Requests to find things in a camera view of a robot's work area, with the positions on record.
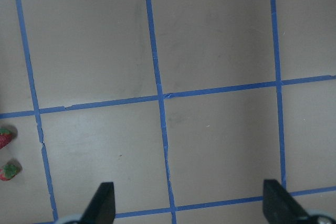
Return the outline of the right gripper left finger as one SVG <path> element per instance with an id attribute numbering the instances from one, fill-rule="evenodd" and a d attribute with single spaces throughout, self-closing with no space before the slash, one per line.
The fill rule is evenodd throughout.
<path id="1" fill-rule="evenodd" d="M 81 223 L 113 223 L 115 219 L 114 183 L 101 183 L 81 217 Z"/>

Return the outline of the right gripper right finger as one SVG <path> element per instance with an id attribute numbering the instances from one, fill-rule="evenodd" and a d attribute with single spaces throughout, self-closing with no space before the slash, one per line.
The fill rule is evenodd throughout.
<path id="1" fill-rule="evenodd" d="M 264 180 L 263 214 L 268 223 L 309 222 L 309 214 L 275 179 Z"/>

